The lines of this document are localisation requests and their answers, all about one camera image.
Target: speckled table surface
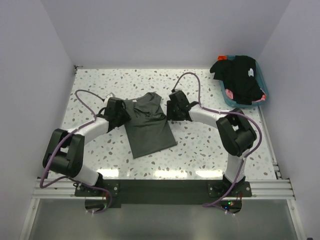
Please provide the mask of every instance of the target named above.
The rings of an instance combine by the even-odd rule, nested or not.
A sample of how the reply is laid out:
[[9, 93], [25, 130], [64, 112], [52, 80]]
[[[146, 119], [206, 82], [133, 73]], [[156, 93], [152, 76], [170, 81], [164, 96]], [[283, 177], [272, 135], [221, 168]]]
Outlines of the speckled table surface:
[[[185, 72], [196, 73], [201, 80], [201, 102], [219, 110], [232, 110], [225, 104], [220, 83], [213, 80], [208, 69], [79, 69], [70, 94], [62, 128], [79, 126], [91, 119], [89, 111], [76, 99], [77, 89], [90, 90], [102, 97], [110, 92], [121, 99], [134, 99], [147, 92], [162, 96], [161, 107], [166, 113], [166, 102], [177, 79]], [[197, 80], [186, 75], [179, 83], [190, 102], [197, 101]], [[79, 94], [96, 113], [100, 101], [87, 93]], [[257, 108], [243, 110], [262, 129]], [[133, 159], [125, 127], [101, 135], [84, 149], [84, 163], [104, 178], [112, 179], [221, 179], [227, 167], [227, 152], [222, 146], [218, 130], [199, 122], [169, 122], [177, 146]], [[248, 180], [276, 179], [272, 157], [263, 134], [262, 144], [245, 166]], [[48, 178], [58, 174], [50, 172]]]

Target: pile of clothes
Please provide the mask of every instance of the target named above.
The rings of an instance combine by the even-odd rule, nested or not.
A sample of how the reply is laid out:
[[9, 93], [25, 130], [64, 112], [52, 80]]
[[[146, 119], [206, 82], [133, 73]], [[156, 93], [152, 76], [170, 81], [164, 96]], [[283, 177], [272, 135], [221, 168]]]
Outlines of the pile of clothes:
[[214, 73], [214, 79], [223, 81], [226, 95], [237, 104], [252, 105], [267, 99], [257, 83], [256, 60], [252, 57], [237, 55], [230, 60], [219, 56], [210, 73]]

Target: wire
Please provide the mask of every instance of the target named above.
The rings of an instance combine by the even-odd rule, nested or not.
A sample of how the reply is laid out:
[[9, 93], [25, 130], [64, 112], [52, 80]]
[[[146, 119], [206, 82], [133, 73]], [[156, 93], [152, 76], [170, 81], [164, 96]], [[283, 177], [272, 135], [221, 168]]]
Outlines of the wire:
[[[199, 105], [200, 105], [200, 107], [201, 107], [202, 109], [204, 109], [204, 110], [206, 110], [206, 111], [209, 111], [209, 112], [211, 112], [211, 113], [219, 114], [219, 115], [221, 115], [221, 114], [226, 114], [226, 115], [227, 115], [227, 114], [233, 114], [233, 115], [237, 115], [237, 116], [244, 117], [244, 118], [248, 119], [248, 120], [257, 128], [258, 133], [259, 133], [258, 143], [257, 143], [257, 145], [256, 145], [251, 151], [249, 151], [249, 152], [244, 156], [244, 158], [247, 158], [250, 154], [252, 154], [255, 150], [257, 150], [258, 147], [260, 146], [261, 142], [262, 142], [262, 131], [261, 131], [259, 125], [258, 125], [252, 118], [250, 118], [250, 117], [248, 117], [247, 115], [244, 115], [244, 114], [242, 114], [242, 113], [233, 112], [233, 111], [219, 111], [219, 110], [210, 109], [210, 108], [207, 108], [207, 107], [202, 106], [202, 104], [201, 104], [201, 83], [200, 83], [199, 77], [198, 77], [195, 73], [193, 73], [193, 72], [185, 72], [184, 74], [182, 74], [182, 75], [179, 77], [179, 79], [176, 81], [176, 83], [175, 83], [175, 85], [174, 85], [174, 87], [173, 87], [173, 89], [172, 89], [172, 92], [175, 91], [175, 89], [176, 89], [179, 81], [181, 80], [181, 78], [182, 78], [183, 76], [187, 75], [187, 74], [190, 74], [190, 75], [195, 76], [195, 78], [196, 78], [197, 81], [198, 81], [198, 102], [199, 102]], [[236, 183], [237, 183], [237, 180], [238, 180], [238, 177], [239, 177], [239, 175], [240, 175], [240, 172], [241, 172], [241, 169], [242, 169], [243, 165], [244, 165], [244, 160], [241, 161], [240, 166], [239, 166], [239, 169], [238, 169], [238, 172], [236, 173], [236, 176], [235, 176], [235, 178], [234, 178], [234, 181], [233, 181], [233, 183], [231, 184], [230, 188], [225, 192], [225, 194], [224, 194], [222, 197], [220, 197], [218, 200], [216, 200], [216, 201], [214, 201], [214, 202], [212, 202], [212, 203], [204, 203], [204, 204], [202, 205], [203, 207], [206, 207], [206, 208], [207, 208], [207, 207], [216, 207], [216, 208], [219, 208], [219, 206], [216, 206], [216, 204], [219, 203], [222, 199], [224, 199], [224, 198], [231, 192], [231, 190], [234, 188], [234, 186], [235, 186]]]
[[[52, 155], [50, 156], [50, 158], [49, 158], [49, 160], [48, 160], [48, 162], [47, 162], [47, 164], [46, 164], [46, 166], [45, 166], [45, 168], [44, 168], [44, 171], [43, 171], [43, 174], [42, 174], [42, 177], [41, 177], [41, 180], [40, 180], [40, 184], [39, 184], [41, 189], [47, 188], [47, 187], [49, 187], [50, 185], [58, 182], [58, 181], [61, 180], [61, 179], [71, 179], [72, 181], [74, 181], [74, 182], [76, 182], [76, 183], [79, 183], [78, 181], [75, 181], [75, 180], [73, 180], [72, 178], [69, 178], [68, 176], [61, 176], [61, 177], [58, 177], [57, 179], [55, 179], [55, 180], [47, 183], [46, 185], [44, 185], [44, 181], [45, 181], [45, 178], [46, 178], [46, 176], [47, 176], [47, 173], [49, 172], [49, 169], [50, 169], [50, 166], [51, 166], [51, 164], [52, 164], [52, 161], [53, 161], [53, 159], [55, 158], [55, 156], [56, 156], [56, 154], [58, 153], [58, 151], [60, 150], [61, 146], [64, 144], [64, 142], [65, 142], [70, 136], [72, 136], [74, 133], [76, 133], [76, 132], [79, 131], [80, 129], [83, 129], [84, 127], [89, 126], [90, 124], [93, 124], [93, 123], [97, 120], [97, 115], [95, 114], [95, 112], [94, 112], [84, 101], [82, 101], [82, 100], [80, 99], [80, 97], [79, 97], [79, 95], [78, 95], [79, 92], [90, 93], [90, 94], [96, 96], [97, 98], [101, 99], [102, 101], [104, 101], [104, 99], [103, 99], [102, 97], [100, 97], [99, 95], [97, 95], [97, 94], [95, 94], [95, 93], [93, 93], [93, 92], [91, 92], [91, 91], [84, 90], [84, 89], [78, 89], [78, 90], [75, 91], [75, 93], [74, 93], [75, 97], [78, 99], [78, 101], [79, 101], [83, 106], [85, 106], [85, 107], [91, 112], [91, 114], [93, 115], [93, 120], [91, 120], [91, 121], [89, 121], [89, 122], [86, 122], [86, 123], [82, 124], [81, 126], [79, 126], [78, 128], [72, 130], [71, 132], [69, 132], [69, 133], [58, 143], [58, 145], [55, 147]], [[88, 188], [91, 188], [91, 189], [104, 191], [104, 192], [106, 192], [106, 194], [108, 194], [108, 195], [110, 196], [109, 204], [108, 204], [104, 209], [95, 211], [95, 212], [94, 212], [95, 214], [102, 213], [102, 212], [104, 212], [106, 209], [108, 209], [108, 208], [111, 206], [111, 204], [112, 204], [112, 196], [111, 196], [111, 193], [110, 193], [107, 189], [101, 188], [101, 187], [96, 187], [96, 186], [90, 186], [90, 185], [87, 185], [87, 184], [82, 183], [82, 182], [81, 182], [81, 184], [84, 185], [84, 186], [86, 186], [86, 187], [88, 187]]]

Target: wall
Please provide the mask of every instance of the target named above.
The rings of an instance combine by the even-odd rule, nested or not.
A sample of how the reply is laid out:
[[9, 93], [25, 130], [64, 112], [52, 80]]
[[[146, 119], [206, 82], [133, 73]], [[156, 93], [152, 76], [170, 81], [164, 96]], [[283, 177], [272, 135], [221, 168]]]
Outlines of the wall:
[[292, 0], [258, 59], [270, 92], [263, 111], [274, 151], [314, 239], [320, 239], [319, 12], [319, 0]]
[[73, 64], [39, 0], [0, 1], [0, 239], [19, 238]]
[[71, 60], [87, 68], [208, 68], [257, 58], [290, 0], [42, 0]]

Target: purple cable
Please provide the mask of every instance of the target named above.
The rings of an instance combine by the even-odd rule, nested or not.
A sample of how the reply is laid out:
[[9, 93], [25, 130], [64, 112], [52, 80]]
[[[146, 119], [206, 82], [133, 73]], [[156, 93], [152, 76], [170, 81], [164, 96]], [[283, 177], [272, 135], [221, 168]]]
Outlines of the purple cable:
[[[40, 180], [40, 188], [41, 189], [44, 189], [46, 187], [49, 187], [50, 185], [58, 182], [59, 180], [61, 179], [66, 179], [66, 178], [69, 178], [68, 176], [61, 176], [61, 177], [58, 177], [57, 179], [47, 183], [46, 185], [44, 185], [44, 181], [45, 181], [45, 178], [46, 178], [46, 175], [47, 173], [49, 172], [49, 169], [50, 169], [50, 166], [51, 166], [51, 163], [53, 161], [53, 159], [55, 158], [57, 152], [60, 150], [61, 146], [64, 144], [64, 142], [71, 136], [73, 135], [74, 133], [76, 133], [77, 131], [79, 131], [80, 129], [83, 129], [84, 127], [86, 126], [89, 126], [90, 124], [93, 124], [96, 120], [97, 120], [97, 115], [95, 114], [95, 112], [87, 105], [85, 104], [81, 99], [80, 97], [78, 96], [78, 92], [85, 92], [85, 93], [89, 93], [89, 94], [92, 94], [94, 96], [96, 96], [97, 98], [101, 99], [102, 101], [104, 101], [104, 99], [102, 97], [100, 97], [99, 95], [91, 92], [91, 91], [88, 91], [88, 90], [83, 90], [83, 89], [78, 89], [75, 91], [75, 97], [79, 100], [79, 102], [84, 105], [90, 112], [91, 114], [93, 115], [93, 120], [89, 121], [89, 122], [86, 122], [85, 124], [79, 126], [78, 128], [74, 129], [73, 131], [69, 132], [59, 143], [58, 145], [55, 147], [52, 155], [50, 156], [45, 168], [44, 168], [44, 171], [43, 171], [43, 175], [41, 177], [41, 180]], [[88, 187], [88, 188], [91, 188], [91, 189], [96, 189], [96, 190], [100, 190], [100, 191], [104, 191], [106, 193], [108, 193], [108, 195], [110, 196], [110, 201], [109, 201], [109, 204], [107, 207], [105, 207], [103, 210], [100, 210], [100, 211], [95, 211], [94, 213], [102, 213], [104, 212], [107, 208], [109, 208], [112, 204], [112, 196], [111, 196], [111, 193], [105, 189], [105, 188], [101, 188], [101, 187], [96, 187], [96, 186], [90, 186], [90, 185], [87, 185], [87, 184], [84, 184], [84, 183], [81, 183], [83, 184], [84, 186]]]
[[[258, 132], [259, 132], [259, 140], [258, 140], [258, 143], [257, 143], [257, 145], [256, 145], [250, 152], [248, 152], [244, 157], [247, 158], [250, 154], [252, 154], [255, 150], [257, 150], [258, 147], [260, 146], [261, 142], [262, 142], [262, 131], [261, 131], [259, 125], [258, 125], [252, 118], [250, 118], [250, 117], [248, 117], [247, 115], [244, 115], [244, 114], [242, 114], [242, 113], [233, 112], [233, 111], [218, 111], [218, 110], [214, 110], [214, 109], [210, 109], [210, 108], [207, 108], [207, 107], [202, 106], [202, 104], [201, 104], [201, 83], [200, 83], [199, 77], [198, 77], [195, 73], [193, 73], [193, 72], [185, 72], [184, 74], [182, 74], [182, 75], [179, 77], [179, 79], [178, 79], [178, 81], [176, 82], [176, 84], [174, 85], [173, 90], [176, 89], [176, 87], [177, 87], [180, 79], [181, 79], [184, 75], [187, 75], [187, 74], [190, 74], [190, 75], [195, 76], [195, 78], [196, 78], [197, 81], [198, 81], [198, 102], [199, 102], [199, 105], [200, 105], [200, 107], [201, 107], [202, 109], [204, 109], [204, 110], [206, 110], [206, 111], [209, 111], [209, 112], [211, 112], [211, 113], [215, 113], [215, 114], [233, 114], [233, 115], [241, 116], [241, 117], [244, 117], [244, 118], [248, 119], [248, 120], [256, 127], [256, 129], [257, 129]], [[239, 175], [240, 175], [240, 172], [241, 172], [241, 169], [242, 169], [243, 165], [244, 165], [244, 161], [242, 160], [242, 161], [241, 161], [241, 164], [240, 164], [240, 167], [239, 167], [239, 170], [238, 170], [238, 172], [236, 173], [235, 179], [234, 179], [233, 183], [231, 184], [230, 188], [228, 189], [228, 191], [226, 191], [226, 193], [225, 193], [222, 197], [220, 197], [218, 200], [216, 200], [216, 201], [214, 201], [214, 202], [212, 202], [212, 203], [204, 203], [204, 204], [202, 205], [203, 207], [216, 207], [216, 208], [220, 208], [219, 206], [215, 206], [215, 205], [216, 205], [217, 203], [219, 203], [222, 199], [224, 199], [224, 198], [231, 192], [231, 190], [234, 188], [234, 186], [235, 186], [236, 183], [237, 183], [237, 179], [238, 179], [238, 177], [239, 177]]]

